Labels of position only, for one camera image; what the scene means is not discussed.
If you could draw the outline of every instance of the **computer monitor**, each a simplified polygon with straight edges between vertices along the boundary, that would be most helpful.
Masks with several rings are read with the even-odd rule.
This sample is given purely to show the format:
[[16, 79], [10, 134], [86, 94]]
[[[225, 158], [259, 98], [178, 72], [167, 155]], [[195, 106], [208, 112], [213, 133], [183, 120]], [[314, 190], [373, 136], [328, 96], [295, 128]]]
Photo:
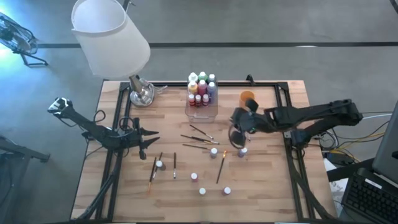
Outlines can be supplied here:
[[380, 143], [372, 167], [376, 173], [398, 184], [398, 102], [392, 113], [386, 133]]

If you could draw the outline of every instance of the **yellow cable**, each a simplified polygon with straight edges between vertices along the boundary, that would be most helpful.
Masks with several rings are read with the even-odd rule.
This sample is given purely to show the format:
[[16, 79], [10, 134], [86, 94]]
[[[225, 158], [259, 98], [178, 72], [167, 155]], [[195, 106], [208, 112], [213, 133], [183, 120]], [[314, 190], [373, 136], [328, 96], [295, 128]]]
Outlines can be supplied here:
[[346, 155], [346, 156], [349, 156], [350, 158], [352, 158], [352, 159], [354, 159], [354, 160], [356, 160], [358, 162], [361, 162], [357, 157], [352, 156], [352, 155], [350, 155], [348, 153], [343, 153], [341, 151], [330, 151], [330, 153]]
[[346, 146], [344, 146], [344, 147], [338, 147], [337, 149], [334, 149], [334, 150], [332, 150], [332, 151], [339, 151], [339, 150], [342, 150], [342, 149], [347, 149], [350, 145], [352, 145], [352, 144], [354, 144], [354, 143], [356, 143], [356, 142], [359, 142], [360, 140], [367, 139], [367, 138], [371, 138], [371, 137], [380, 136], [380, 135], [382, 135], [382, 134], [384, 134], [384, 132], [378, 133], [378, 134], [372, 134], [372, 135], [367, 136], [367, 137], [365, 137], [365, 138], [357, 139], [357, 140], [355, 140], [355, 141], [353, 141], [353, 142], [350, 142], [348, 145], [346, 145]]

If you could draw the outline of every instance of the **lamp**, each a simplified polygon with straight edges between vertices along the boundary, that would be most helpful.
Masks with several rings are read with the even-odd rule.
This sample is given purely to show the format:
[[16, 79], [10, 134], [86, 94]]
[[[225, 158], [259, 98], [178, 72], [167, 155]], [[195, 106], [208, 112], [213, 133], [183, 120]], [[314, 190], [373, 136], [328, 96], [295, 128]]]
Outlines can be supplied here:
[[149, 106], [155, 89], [137, 76], [149, 60], [149, 44], [123, 7], [116, 0], [78, 0], [72, 24], [93, 75], [129, 77], [132, 103]]

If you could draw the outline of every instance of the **paintbrush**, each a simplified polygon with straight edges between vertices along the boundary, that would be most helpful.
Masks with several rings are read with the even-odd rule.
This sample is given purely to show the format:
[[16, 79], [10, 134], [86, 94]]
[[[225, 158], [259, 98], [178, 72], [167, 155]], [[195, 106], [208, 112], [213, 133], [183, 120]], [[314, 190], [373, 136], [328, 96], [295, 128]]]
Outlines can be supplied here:
[[173, 172], [173, 179], [175, 179], [177, 177], [176, 173], [175, 173], [175, 168], [176, 168], [176, 161], [177, 159], [177, 154], [174, 152], [174, 172]]
[[182, 137], [186, 137], [186, 138], [190, 138], [190, 139], [194, 139], [194, 140], [197, 140], [197, 141], [202, 141], [202, 142], [205, 142], [205, 143], [208, 143], [208, 144], [211, 144], [211, 143], [220, 144], [219, 142], [216, 142], [216, 141], [210, 141], [210, 140], [198, 138], [198, 137], [195, 137], [195, 136], [186, 136], [186, 135], [183, 135], [183, 134], [181, 134], [181, 136]]
[[[162, 155], [163, 155], [163, 152], [160, 153], [159, 160], [161, 160]], [[155, 167], [155, 172], [154, 172], [154, 177], [153, 177], [153, 179], [154, 179], [155, 176], [156, 176], [156, 171], [157, 171], [157, 166]]]
[[218, 184], [218, 180], [220, 179], [220, 174], [221, 174], [221, 170], [222, 170], [222, 168], [223, 168], [225, 156], [226, 156], [226, 150], [224, 151], [224, 154], [223, 154], [223, 160], [221, 161], [220, 171], [218, 171], [218, 177], [217, 177], [217, 182], [216, 182], [216, 184]]
[[189, 146], [189, 147], [197, 147], [199, 149], [206, 149], [206, 150], [211, 150], [209, 148], [203, 147], [203, 146], [194, 146], [194, 145], [190, 145], [190, 144], [182, 144], [183, 146]]
[[152, 166], [152, 172], [150, 173], [150, 176], [149, 176], [149, 185], [148, 185], [147, 194], [149, 194], [149, 192], [150, 192], [150, 185], [152, 184], [152, 176], [154, 175], [155, 165], [156, 165], [156, 157], [154, 160], [154, 165]]
[[194, 127], [194, 125], [190, 124], [189, 126], [191, 126], [191, 127], [195, 128], [197, 131], [199, 131], [200, 133], [204, 134], [205, 136], [207, 136], [207, 137], [209, 137], [209, 138], [211, 138], [211, 139], [214, 139], [214, 138], [213, 138], [213, 137], [211, 137], [210, 135], [206, 134], [204, 131], [202, 131], [202, 130], [199, 130], [198, 128]]

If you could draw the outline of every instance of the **lamp base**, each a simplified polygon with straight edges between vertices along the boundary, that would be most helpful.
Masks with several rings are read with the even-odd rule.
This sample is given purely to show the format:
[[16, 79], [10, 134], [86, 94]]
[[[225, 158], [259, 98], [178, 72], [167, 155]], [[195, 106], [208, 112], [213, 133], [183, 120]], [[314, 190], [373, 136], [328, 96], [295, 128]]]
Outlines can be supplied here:
[[136, 107], [146, 107], [152, 104], [155, 98], [153, 85], [143, 86], [140, 93], [132, 91], [130, 94], [131, 103]]

